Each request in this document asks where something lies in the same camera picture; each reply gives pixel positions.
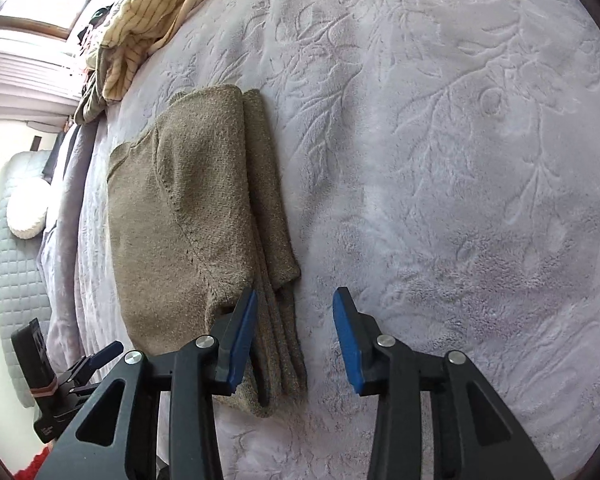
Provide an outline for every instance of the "bedspread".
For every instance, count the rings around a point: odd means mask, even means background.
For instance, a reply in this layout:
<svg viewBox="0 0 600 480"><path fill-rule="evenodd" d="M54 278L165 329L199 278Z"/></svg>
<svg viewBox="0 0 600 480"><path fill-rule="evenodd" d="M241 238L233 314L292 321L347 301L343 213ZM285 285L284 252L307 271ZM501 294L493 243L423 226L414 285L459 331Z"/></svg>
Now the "bedspread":
<svg viewBox="0 0 600 480"><path fill-rule="evenodd" d="M341 285L413 349L467 352L558 478L582 466L600 441L600 32L580 3L206 0L98 131L78 240L87 351L129 345L110 151L174 92L221 83L259 88L272 119L309 387L266 420L218 409L226 477L365 476L375 400L347 384Z"/></svg>

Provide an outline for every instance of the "curtain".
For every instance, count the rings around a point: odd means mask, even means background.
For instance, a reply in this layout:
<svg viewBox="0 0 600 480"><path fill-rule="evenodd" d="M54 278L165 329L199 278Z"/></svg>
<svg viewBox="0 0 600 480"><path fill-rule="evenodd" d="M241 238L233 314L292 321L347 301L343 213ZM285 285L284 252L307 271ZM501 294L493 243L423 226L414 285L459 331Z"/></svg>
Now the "curtain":
<svg viewBox="0 0 600 480"><path fill-rule="evenodd" d="M62 127L82 85L74 65L64 41L0 30L0 119Z"/></svg>

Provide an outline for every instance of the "silver screw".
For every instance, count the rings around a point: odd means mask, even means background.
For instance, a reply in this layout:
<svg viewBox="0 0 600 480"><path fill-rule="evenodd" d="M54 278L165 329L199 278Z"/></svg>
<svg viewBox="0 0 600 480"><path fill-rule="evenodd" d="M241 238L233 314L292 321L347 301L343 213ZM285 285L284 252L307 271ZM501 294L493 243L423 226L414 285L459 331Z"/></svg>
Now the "silver screw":
<svg viewBox="0 0 600 480"><path fill-rule="evenodd" d="M458 350L449 352L448 359L455 365L463 365L466 362L466 355Z"/></svg>
<svg viewBox="0 0 600 480"><path fill-rule="evenodd" d="M395 345L395 337L387 334L380 334L378 338L376 338L376 342L385 348L390 348Z"/></svg>
<svg viewBox="0 0 600 480"><path fill-rule="evenodd" d="M196 339L196 346L198 348L209 348L215 344L216 340L210 335L201 335Z"/></svg>
<svg viewBox="0 0 600 480"><path fill-rule="evenodd" d="M142 353L138 350L132 350L125 354L125 363L128 365L134 365L142 360Z"/></svg>

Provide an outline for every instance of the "white fluffy cushion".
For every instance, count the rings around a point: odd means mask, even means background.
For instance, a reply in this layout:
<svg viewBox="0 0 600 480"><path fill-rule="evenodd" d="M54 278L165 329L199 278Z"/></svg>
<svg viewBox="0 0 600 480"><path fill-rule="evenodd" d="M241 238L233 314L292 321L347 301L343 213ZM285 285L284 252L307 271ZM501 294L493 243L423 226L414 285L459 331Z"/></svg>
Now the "white fluffy cushion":
<svg viewBox="0 0 600 480"><path fill-rule="evenodd" d="M7 225L18 238L33 238L45 227L51 186L41 178L23 180L7 204Z"/></svg>

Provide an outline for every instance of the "wooden window frame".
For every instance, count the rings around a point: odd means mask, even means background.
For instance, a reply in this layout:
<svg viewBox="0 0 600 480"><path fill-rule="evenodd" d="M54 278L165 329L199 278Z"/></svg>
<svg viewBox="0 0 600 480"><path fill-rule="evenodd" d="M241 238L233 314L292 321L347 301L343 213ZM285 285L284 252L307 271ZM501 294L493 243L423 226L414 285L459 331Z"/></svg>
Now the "wooden window frame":
<svg viewBox="0 0 600 480"><path fill-rule="evenodd" d="M89 5L91 0L85 0L82 7L75 15L72 24L68 28L58 27L52 23L38 22L37 20L30 20L28 18L15 18L13 16L1 16L0 15L0 28L8 30L20 30L24 32L30 32L32 34L38 34L40 36L49 36L52 38L58 38L58 40L68 40L71 31L74 30L75 24L84 12L84 9Z"/></svg>

